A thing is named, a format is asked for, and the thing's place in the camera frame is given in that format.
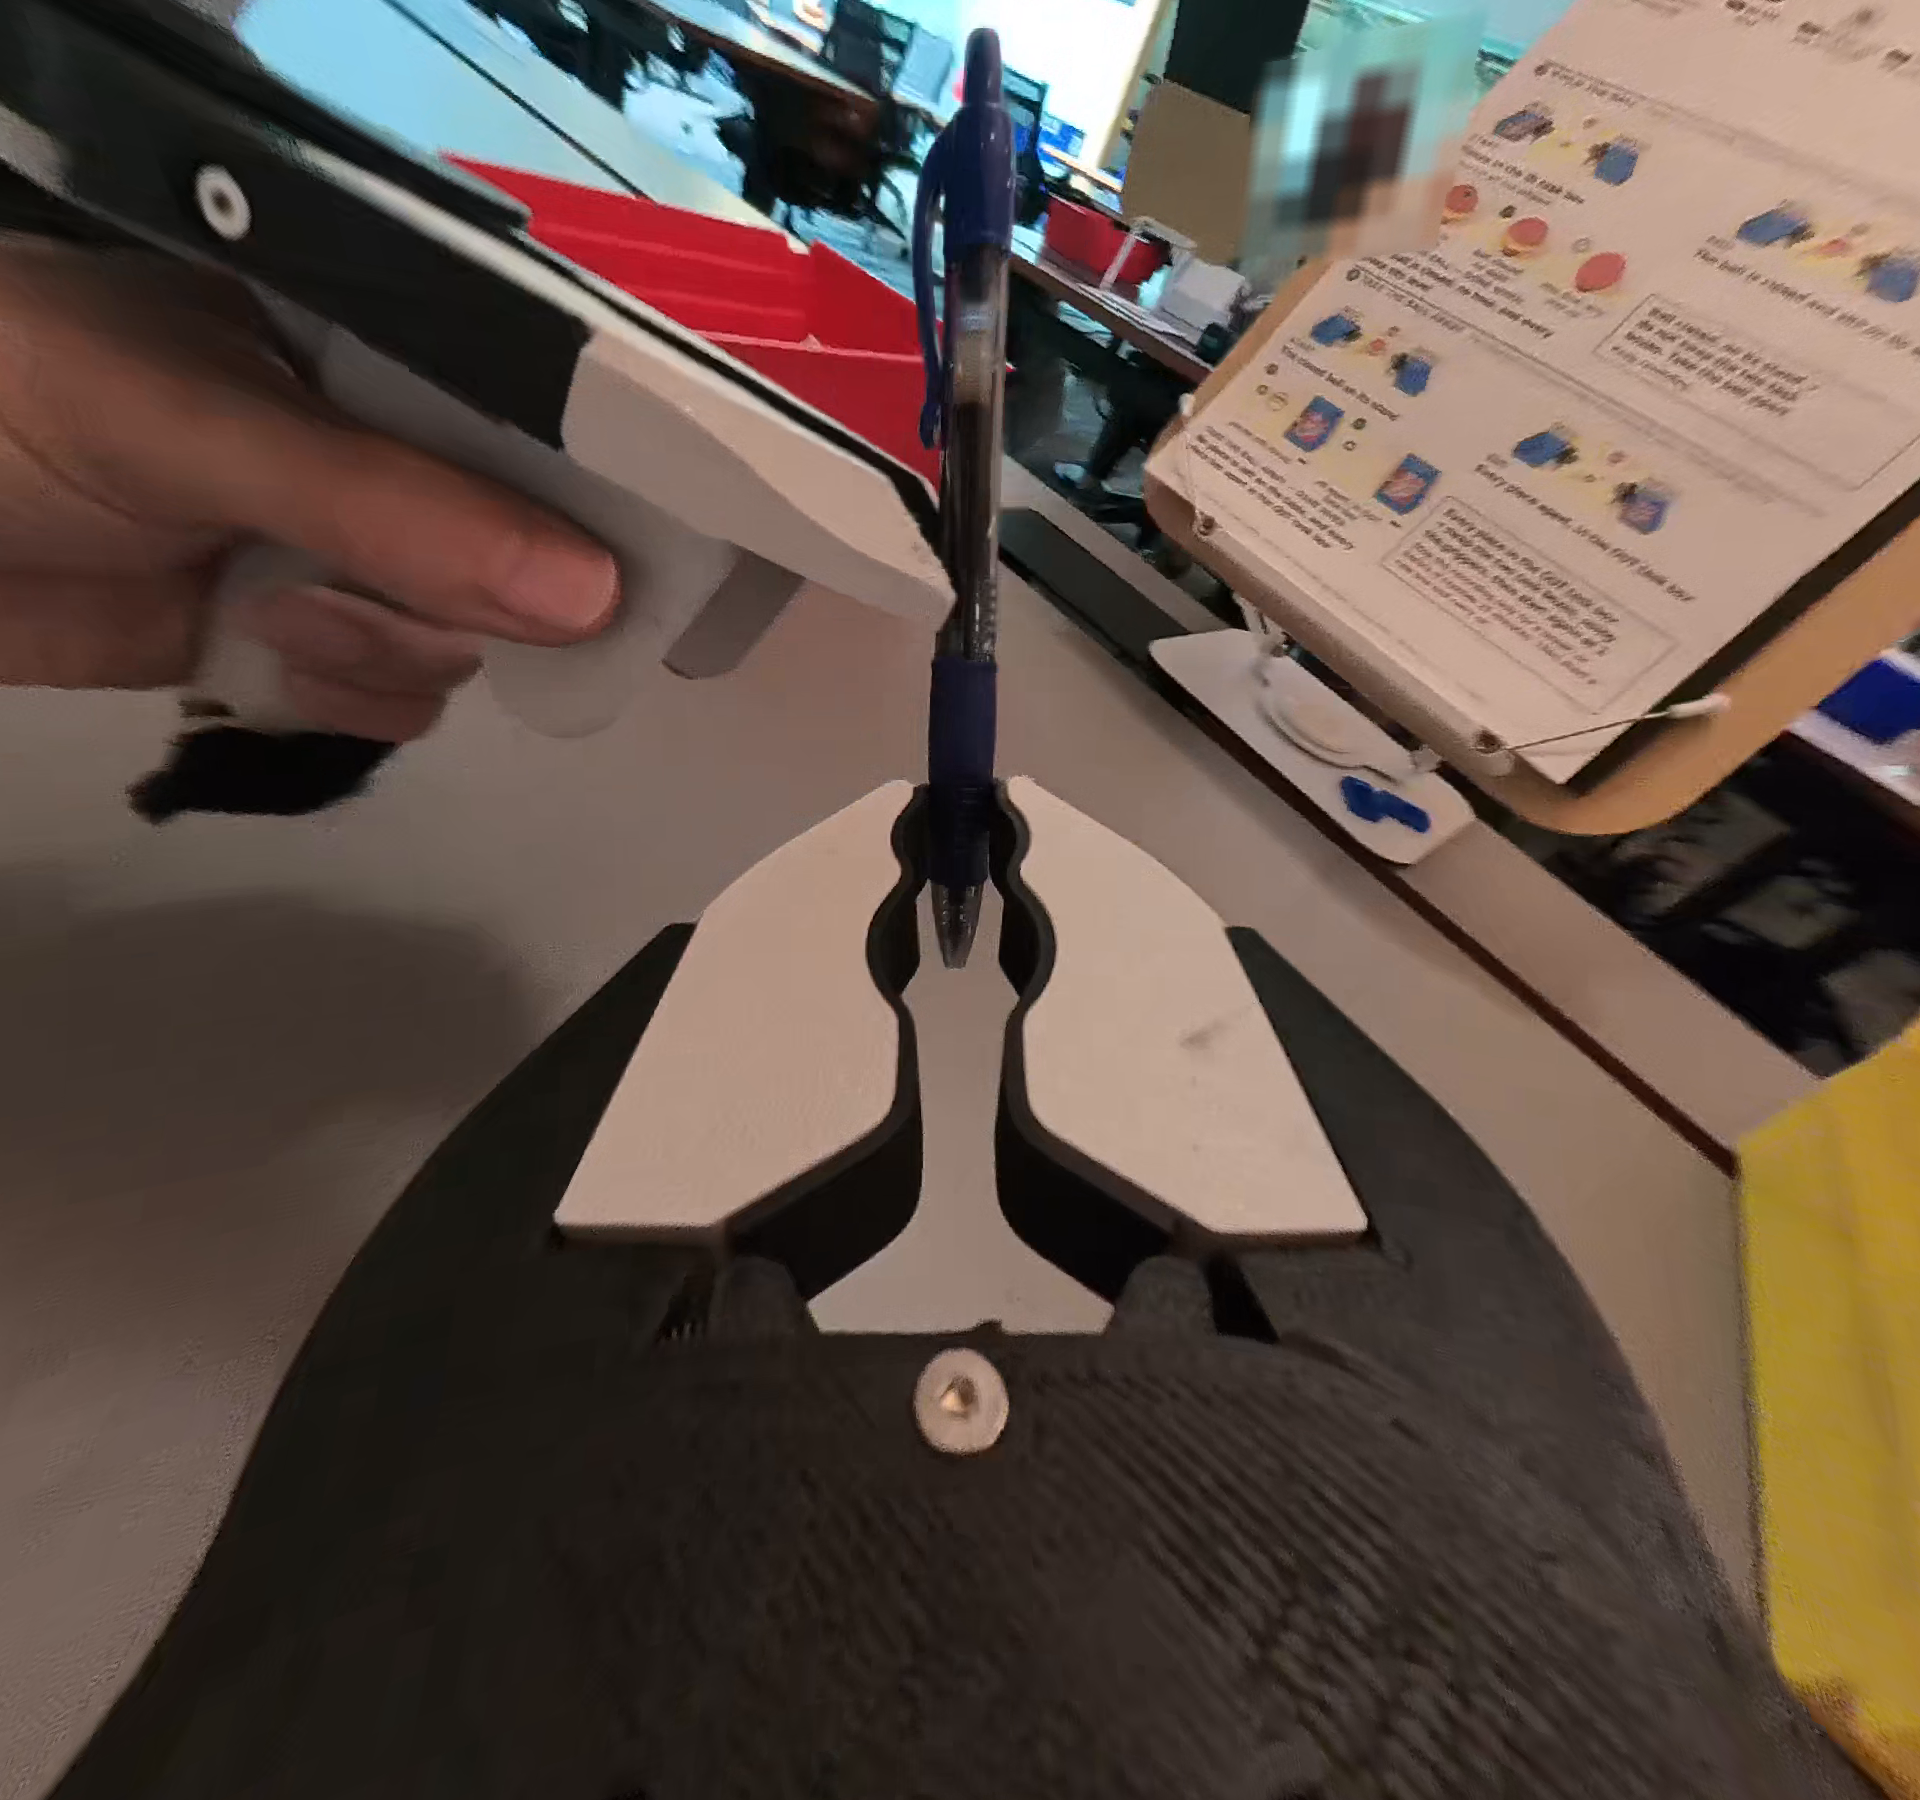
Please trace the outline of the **white stand base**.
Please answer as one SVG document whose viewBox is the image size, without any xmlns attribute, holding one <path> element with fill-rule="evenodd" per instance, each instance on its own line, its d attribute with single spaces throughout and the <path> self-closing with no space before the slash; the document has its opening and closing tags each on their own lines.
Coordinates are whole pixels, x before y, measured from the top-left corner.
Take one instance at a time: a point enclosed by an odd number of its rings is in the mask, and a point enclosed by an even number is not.
<svg viewBox="0 0 1920 1800">
<path fill-rule="evenodd" d="M 1274 652 L 1261 631 L 1161 631 L 1152 663 L 1204 700 L 1247 757 L 1261 757 L 1312 810 L 1337 816 L 1356 852 L 1388 865 L 1417 865 L 1479 829 L 1461 785 L 1441 784 L 1433 757 L 1403 746 L 1382 719 L 1337 695 L 1306 654 Z M 1425 835 L 1356 829 L 1338 810 L 1338 771 L 1398 784 L 1412 801 L 1433 810 Z"/>
</svg>

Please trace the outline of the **blue plastic bin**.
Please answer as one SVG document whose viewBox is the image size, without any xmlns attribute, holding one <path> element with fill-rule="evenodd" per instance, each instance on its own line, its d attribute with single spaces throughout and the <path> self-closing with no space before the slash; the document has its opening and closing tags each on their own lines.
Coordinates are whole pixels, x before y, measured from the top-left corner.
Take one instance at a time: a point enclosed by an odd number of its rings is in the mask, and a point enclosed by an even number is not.
<svg viewBox="0 0 1920 1800">
<path fill-rule="evenodd" d="M 1920 736 L 1920 654 L 1884 652 L 1866 675 L 1848 675 L 1815 725 L 1848 736 L 1859 746 L 1893 746 Z"/>
</svg>

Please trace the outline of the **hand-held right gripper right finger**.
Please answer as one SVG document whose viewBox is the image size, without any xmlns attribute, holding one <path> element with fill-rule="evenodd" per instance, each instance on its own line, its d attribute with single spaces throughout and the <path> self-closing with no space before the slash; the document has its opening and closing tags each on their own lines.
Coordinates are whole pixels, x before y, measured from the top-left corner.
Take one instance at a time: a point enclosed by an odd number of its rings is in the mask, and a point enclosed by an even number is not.
<svg viewBox="0 0 1920 1800">
<path fill-rule="evenodd" d="M 1227 920 L 1140 841 L 1002 784 L 1009 1136 L 1140 1245 L 1356 1245 L 1361 1205 Z"/>
</svg>

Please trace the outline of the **blue ballpoint pen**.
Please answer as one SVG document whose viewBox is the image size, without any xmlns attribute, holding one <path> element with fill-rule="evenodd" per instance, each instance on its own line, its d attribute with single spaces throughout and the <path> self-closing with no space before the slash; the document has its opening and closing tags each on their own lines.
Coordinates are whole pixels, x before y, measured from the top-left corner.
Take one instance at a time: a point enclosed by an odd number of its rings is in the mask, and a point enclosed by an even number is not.
<svg viewBox="0 0 1920 1800">
<path fill-rule="evenodd" d="M 1016 126 L 1002 41 L 960 41 L 960 92 L 917 173 L 911 279 L 928 345 L 917 440 L 940 456 L 946 615 L 928 687 L 928 897 L 940 964 L 975 956 L 992 816 L 992 520 L 1002 520 L 1002 331 L 1009 331 Z"/>
</svg>

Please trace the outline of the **person's left hand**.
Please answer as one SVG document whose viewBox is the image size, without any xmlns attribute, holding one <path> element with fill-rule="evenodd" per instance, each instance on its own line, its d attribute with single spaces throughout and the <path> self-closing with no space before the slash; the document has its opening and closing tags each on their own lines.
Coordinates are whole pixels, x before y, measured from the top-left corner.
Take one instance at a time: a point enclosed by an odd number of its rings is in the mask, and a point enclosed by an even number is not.
<svg viewBox="0 0 1920 1800">
<path fill-rule="evenodd" d="M 539 506 L 349 424 L 245 287 L 6 235 L 0 244 L 0 687 L 187 687 L 223 555 L 273 543 L 245 631 L 313 736 L 415 741 L 483 643 L 567 652 L 613 555 Z"/>
</svg>

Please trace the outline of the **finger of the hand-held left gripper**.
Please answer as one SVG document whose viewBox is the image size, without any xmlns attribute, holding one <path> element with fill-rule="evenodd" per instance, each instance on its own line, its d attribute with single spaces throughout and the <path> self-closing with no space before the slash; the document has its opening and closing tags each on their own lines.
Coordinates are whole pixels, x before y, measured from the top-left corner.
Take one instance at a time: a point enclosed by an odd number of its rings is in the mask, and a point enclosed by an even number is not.
<svg viewBox="0 0 1920 1800">
<path fill-rule="evenodd" d="M 704 543 L 730 543 L 862 610 L 946 627 L 959 584 L 928 551 L 911 491 L 727 345 L 669 345 L 645 322 L 599 322 L 563 391 L 563 456 Z"/>
<path fill-rule="evenodd" d="M 613 520 L 613 615 L 567 652 L 483 643 L 495 700 L 528 736 L 613 725 L 652 675 L 727 681 L 804 593 L 804 568 L 689 535 L 682 520 Z"/>
</svg>

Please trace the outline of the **instruction sheet board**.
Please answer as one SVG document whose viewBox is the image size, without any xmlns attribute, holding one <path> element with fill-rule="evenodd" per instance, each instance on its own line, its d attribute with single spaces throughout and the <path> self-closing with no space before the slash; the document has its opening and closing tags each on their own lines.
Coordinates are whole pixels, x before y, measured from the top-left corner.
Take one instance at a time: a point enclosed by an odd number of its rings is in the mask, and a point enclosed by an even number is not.
<svg viewBox="0 0 1920 1800">
<path fill-rule="evenodd" d="M 1441 235 L 1296 279 L 1152 520 L 1553 835 L 1634 835 L 1913 631 L 1920 0 L 1569 0 Z"/>
</svg>

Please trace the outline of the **black office chair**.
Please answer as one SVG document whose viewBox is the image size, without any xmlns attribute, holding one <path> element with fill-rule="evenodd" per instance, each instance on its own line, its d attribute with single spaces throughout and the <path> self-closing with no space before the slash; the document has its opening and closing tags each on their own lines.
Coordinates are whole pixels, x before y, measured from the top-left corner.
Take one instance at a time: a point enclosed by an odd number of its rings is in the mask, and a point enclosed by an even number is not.
<svg viewBox="0 0 1920 1800">
<path fill-rule="evenodd" d="M 917 41 L 928 30 L 880 0 L 834 0 L 817 65 L 873 102 L 873 126 L 858 126 L 858 180 L 851 180 L 851 216 L 862 225 L 889 216 L 889 180 L 917 173 L 928 140 L 928 102 L 911 92 Z"/>
</svg>

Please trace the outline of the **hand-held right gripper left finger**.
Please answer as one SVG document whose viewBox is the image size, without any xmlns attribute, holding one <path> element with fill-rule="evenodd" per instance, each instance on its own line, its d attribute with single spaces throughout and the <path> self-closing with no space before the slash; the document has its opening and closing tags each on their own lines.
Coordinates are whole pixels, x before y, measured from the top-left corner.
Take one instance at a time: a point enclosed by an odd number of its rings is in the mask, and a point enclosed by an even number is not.
<svg viewBox="0 0 1920 1800">
<path fill-rule="evenodd" d="M 563 1235 L 739 1245 L 903 1128 L 911 852 L 917 785 L 880 784 L 710 897 L 552 1200 Z"/>
</svg>

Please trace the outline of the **red plastic bin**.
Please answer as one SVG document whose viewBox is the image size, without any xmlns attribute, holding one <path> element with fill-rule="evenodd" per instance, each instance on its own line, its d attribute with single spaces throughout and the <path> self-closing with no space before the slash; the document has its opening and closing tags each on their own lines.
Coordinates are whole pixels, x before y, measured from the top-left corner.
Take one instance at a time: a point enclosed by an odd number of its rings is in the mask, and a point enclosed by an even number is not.
<svg viewBox="0 0 1920 1800">
<path fill-rule="evenodd" d="M 917 440 L 928 414 L 917 299 L 892 295 L 889 279 L 858 268 L 834 244 L 795 244 L 788 235 L 694 216 L 669 202 L 633 202 L 471 153 L 447 166 L 523 202 L 528 242 L 552 244 L 563 266 L 730 345 L 745 373 L 763 373 L 769 387 L 804 391 L 817 414 L 843 414 L 880 456 L 940 489 L 940 445 Z"/>
<path fill-rule="evenodd" d="M 1042 211 L 1042 257 L 1053 268 L 1074 268 L 1083 287 L 1099 287 L 1099 295 L 1135 299 L 1168 266 L 1168 242 L 1161 235 L 1135 235 L 1129 216 L 1113 216 L 1091 202 L 1049 190 L 1049 211 Z"/>
</svg>

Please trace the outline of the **yellow plastic bin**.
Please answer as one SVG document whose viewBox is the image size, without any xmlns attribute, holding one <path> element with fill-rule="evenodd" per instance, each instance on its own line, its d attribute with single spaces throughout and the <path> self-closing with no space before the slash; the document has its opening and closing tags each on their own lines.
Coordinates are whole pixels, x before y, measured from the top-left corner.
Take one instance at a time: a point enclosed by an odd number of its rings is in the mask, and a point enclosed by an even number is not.
<svg viewBox="0 0 1920 1800">
<path fill-rule="evenodd" d="M 1873 1792 L 1920 1792 L 1920 1030 L 1743 1136 L 1764 1635 Z"/>
</svg>

